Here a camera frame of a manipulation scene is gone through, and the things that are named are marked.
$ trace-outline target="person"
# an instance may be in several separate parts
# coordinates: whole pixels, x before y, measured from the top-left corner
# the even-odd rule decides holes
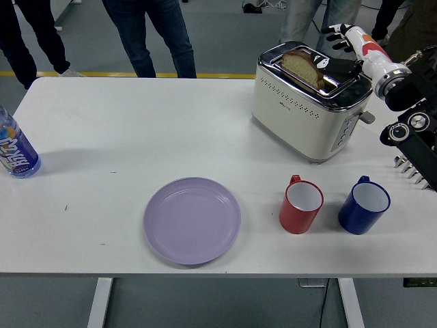
[[[375,27],[371,30],[372,38],[380,45],[389,43],[388,27],[393,22],[396,12],[404,0],[382,0],[381,7],[376,15]]]
[[[194,53],[178,0],[102,0],[138,77],[156,77],[146,47],[145,14],[170,50],[179,78],[194,79]]]
[[[437,44],[437,1],[416,0],[407,10],[401,23],[391,34],[384,50],[393,62],[407,60],[416,51]],[[432,56],[432,52],[423,54],[410,66],[412,71],[421,67]]]
[[[26,21],[32,26],[38,44],[61,77],[83,77],[70,69],[61,37],[55,28],[50,0],[15,0]],[[36,64],[21,37],[20,24],[11,0],[0,0],[0,49],[16,78],[29,89],[37,79]]]
[[[353,25],[358,16],[361,2],[362,0],[328,0],[322,29],[340,23]],[[285,19],[279,35],[279,43],[287,41],[302,42],[321,4],[322,0],[288,0]],[[349,59],[351,56],[344,53],[344,51],[332,49],[332,45],[326,41],[326,35],[323,33],[320,34],[315,49],[334,58]]]

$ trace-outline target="gray floor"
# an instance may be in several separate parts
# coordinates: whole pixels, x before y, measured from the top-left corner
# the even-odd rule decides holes
[[[380,0],[364,0],[378,8]],[[284,12],[264,8],[243,14],[242,1],[182,3],[198,73],[255,74],[256,59],[277,43]],[[390,30],[399,23],[400,10]],[[315,17],[321,25],[324,6]],[[370,32],[376,10],[362,7],[356,24]],[[23,39],[38,70],[53,73],[31,28],[20,18]],[[69,5],[57,21],[72,68],[89,76],[132,73],[132,67],[100,0]],[[157,72],[174,72],[156,32],[147,44]],[[315,46],[310,26],[305,42]],[[0,56],[0,104],[14,113],[25,90]],[[424,327],[437,324],[437,288],[403,288],[402,279],[356,279],[366,327]],[[85,327],[95,278],[0,277],[0,327]],[[114,283],[107,327],[318,327],[324,289],[304,289],[296,279],[124,278]],[[331,280],[323,327],[347,327],[338,284]]]

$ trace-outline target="cup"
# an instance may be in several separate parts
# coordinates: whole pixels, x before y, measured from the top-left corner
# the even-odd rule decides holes
[[[323,205],[323,193],[312,182],[292,176],[285,190],[285,196],[279,212],[279,222],[292,234],[308,231],[315,216]]]
[[[389,209],[390,203],[384,188],[368,176],[361,176],[339,211],[339,222],[351,234],[364,234]]]

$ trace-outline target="purple plate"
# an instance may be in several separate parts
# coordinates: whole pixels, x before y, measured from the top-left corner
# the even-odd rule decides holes
[[[225,253],[241,224],[235,197],[205,178],[183,178],[159,189],[144,212],[152,248],[178,264],[202,264]]]

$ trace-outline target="toaster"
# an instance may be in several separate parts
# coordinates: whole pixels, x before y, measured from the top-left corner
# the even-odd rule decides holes
[[[322,162],[343,149],[371,95],[371,82],[353,76],[324,74],[318,89],[281,66],[290,50],[330,57],[302,42],[286,42],[259,56],[255,78],[253,117],[311,162]]]

